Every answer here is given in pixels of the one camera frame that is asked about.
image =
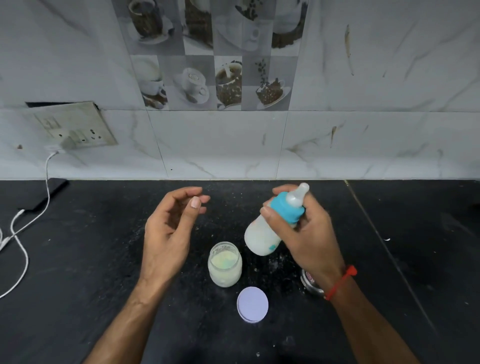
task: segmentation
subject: red thread bracelet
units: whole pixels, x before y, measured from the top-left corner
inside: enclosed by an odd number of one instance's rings
[[[343,275],[343,277],[335,283],[335,285],[332,287],[332,289],[325,295],[325,299],[329,301],[332,296],[335,294],[335,292],[338,290],[338,287],[341,286],[341,284],[349,277],[349,276],[356,276],[357,275],[357,269],[354,266],[348,266],[347,271]]]

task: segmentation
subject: white earphone cable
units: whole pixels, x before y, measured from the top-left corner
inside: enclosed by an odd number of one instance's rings
[[[50,189],[48,188],[48,161],[54,156],[58,154],[58,152],[53,152],[52,154],[50,154],[47,158],[47,160],[45,161],[45,186],[47,187],[47,204],[45,205],[45,208],[43,209],[42,212],[40,212],[34,219],[32,219],[28,224],[26,224],[24,227],[22,227],[21,229],[17,230],[17,231],[14,231],[13,230],[13,226],[15,224],[15,221],[25,212],[25,210],[20,210],[16,215],[15,217],[12,219],[12,222],[10,223],[10,232],[12,233],[11,236],[7,236],[5,239],[3,238],[3,232],[2,230],[0,229],[0,251],[7,245],[7,243],[12,239],[12,238],[15,238],[15,240],[17,241],[17,244],[18,246],[20,247],[20,249],[23,251],[24,255],[25,255],[25,268],[24,268],[24,271],[22,273],[22,275],[20,276],[20,278],[17,280],[17,282],[8,290],[6,291],[5,293],[3,293],[2,295],[0,295],[0,298],[3,298],[5,297],[7,294],[9,294],[11,291],[13,291],[15,289],[16,286],[18,286],[18,284],[20,283],[20,281],[23,279],[25,273],[27,272],[27,269],[28,269],[28,254],[27,254],[27,251],[25,250],[24,246],[22,245],[22,243],[20,242],[20,239],[18,238],[18,233],[20,233],[21,231],[23,231],[24,229],[26,229],[28,226],[30,226],[34,221],[36,221],[40,216],[42,216],[44,214],[44,212],[47,210],[49,204],[50,204]]]

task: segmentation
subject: white cable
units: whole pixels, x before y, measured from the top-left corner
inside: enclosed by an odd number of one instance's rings
[[[11,236],[7,236],[5,239],[3,238],[3,232],[2,230],[0,229],[0,251],[7,245],[7,243],[12,239],[12,238],[15,238],[15,240],[17,241],[17,244],[18,246],[20,247],[20,249],[23,251],[24,255],[25,255],[25,268],[24,268],[24,271],[22,273],[22,275],[20,276],[20,278],[17,280],[17,282],[8,290],[6,291],[5,293],[3,293],[2,295],[0,295],[0,298],[3,298],[5,297],[7,294],[9,294],[11,291],[13,291],[15,289],[16,286],[18,286],[18,284],[20,283],[20,281],[23,279],[25,273],[27,272],[27,269],[28,269],[28,254],[27,254],[27,251],[25,250],[24,246],[22,245],[22,243],[20,242],[20,239],[18,239],[18,233],[23,231],[24,229],[26,229],[28,226],[30,226],[34,221],[36,221],[40,216],[43,215],[43,213],[47,210],[49,204],[50,204],[50,189],[48,188],[48,161],[54,156],[58,154],[58,152],[53,152],[52,154],[50,154],[47,158],[47,160],[45,161],[45,186],[47,187],[47,205],[45,206],[45,208],[43,209],[42,212],[40,212],[32,221],[30,221],[28,224],[26,224],[24,227],[22,227],[21,229],[17,230],[17,231],[14,231],[13,230],[13,225],[15,224],[15,221],[20,217],[20,215],[22,215],[25,210],[20,210],[16,215],[15,217],[12,219],[12,222],[10,223],[10,232],[12,233]]]

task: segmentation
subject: feeding bottle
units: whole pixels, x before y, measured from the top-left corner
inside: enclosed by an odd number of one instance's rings
[[[280,193],[269,205],[294,228],[300,216],[305,212],[305,208],[302,206],[303,198],[309,188],[308,184],[301,183],[294,191]],[[245,243],[257,255],[269,255],[275,251],[281,240],[268,226],[262,215],[257,217],[245,231]]]

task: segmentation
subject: wall socket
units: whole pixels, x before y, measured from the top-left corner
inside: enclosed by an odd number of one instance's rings
[[[29,109],[27,118],[40,124],[52,139],[51,145],[87,148],[118,144],[93,102]]]

